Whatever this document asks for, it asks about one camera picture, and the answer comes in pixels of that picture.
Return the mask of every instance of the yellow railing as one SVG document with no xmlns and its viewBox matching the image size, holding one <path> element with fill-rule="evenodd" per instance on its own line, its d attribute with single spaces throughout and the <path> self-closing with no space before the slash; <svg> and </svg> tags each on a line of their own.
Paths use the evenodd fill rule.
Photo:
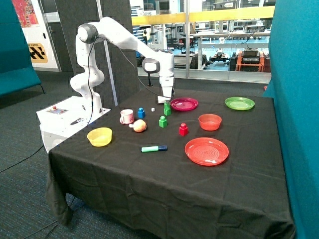
<svg viewBox="0 0 319 239">
<path fill-rule="evenodd" d="M 263 7 L 244 7 L 238 9 L 218 10 L 218 11 L 202 11 L 191 12 L 189 14 L 190 22 L 199 21 L 219 21 L 219 20 L 238 20 L 238 19 L 254 19 L 254 18 L 272 18 L 274 16 L 274 6 Z M 155 16 L 134 16 L 132 17 L 132 25 L 155 25 L 165 23 L 185 22 L 185 13 L 163 14 Z"/>
</svg>

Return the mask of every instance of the gray carpet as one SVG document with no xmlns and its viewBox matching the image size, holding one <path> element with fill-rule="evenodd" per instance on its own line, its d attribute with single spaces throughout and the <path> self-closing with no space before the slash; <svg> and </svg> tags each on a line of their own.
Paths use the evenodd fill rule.
<svg viewBox="0 0 319 239">
<path fill-rule="evenodd" d="M 69 96 L 72 91 L 70 73 L 38 72 L 46 94 L 40 86 L 0 98 L 0 238 L 30 239 L 46 238 L 55 226 L 55 218 L 45 202 L 47 153 L 42 148 L 28 160 L 12 167 L 35 153 L 42 140 L 36 111 Z M 144 84 L 147 78 L 141 79 Z M 152 78 L 158 92 L 158 80 Z M 224 83 L 176 79 L 178 89 L 231 93 L 236 96 L 261 96 L 264 85 L 249 83 Z M 72 195 L 67 195 L 71 204 Z M 75 199 L 71 207 L 76 210 L 71 225 L 58 225 L 48 238 L 57 239 L 155 239 L 151 233 L 135 231 L 108 215 L 92 211 Z"/>
</svg>

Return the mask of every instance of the orange machine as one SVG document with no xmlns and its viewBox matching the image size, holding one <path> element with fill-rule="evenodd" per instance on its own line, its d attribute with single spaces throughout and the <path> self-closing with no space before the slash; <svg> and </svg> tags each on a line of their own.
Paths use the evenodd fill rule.
<svg viewBox="0 0 319 239">
<path fill-rule="evenodd" d="M 238 54 L 236 71 L 263 72 L 264 65 L 264 53 L 257 49 L 247 48 Z"/>
</svg>

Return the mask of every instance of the green plate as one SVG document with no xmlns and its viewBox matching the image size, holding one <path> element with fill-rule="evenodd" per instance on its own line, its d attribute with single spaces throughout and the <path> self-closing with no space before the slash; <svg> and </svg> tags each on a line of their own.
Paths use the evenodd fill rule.
<svg viewBox="0 0 319 239">
<path fill-rule="evenodd" d="M 246 111 L 254 107 L 255 102 L 253 102 L 251 99 L 244 97 L 230 97 L 225 99 L 225 104 L 231 109 L 238 111 Z"/>
</svg>

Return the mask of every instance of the door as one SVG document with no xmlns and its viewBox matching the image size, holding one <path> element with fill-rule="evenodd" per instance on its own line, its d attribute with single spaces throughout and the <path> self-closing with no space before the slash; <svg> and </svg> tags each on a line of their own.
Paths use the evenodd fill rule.
<svg viewBox="0 0 319 239">
<path fill-rule="evenodd" d="M 12 0 L 29 46 L 35 70 L 61 71 L 51 35 L 38 0 Z"/>
</svg>

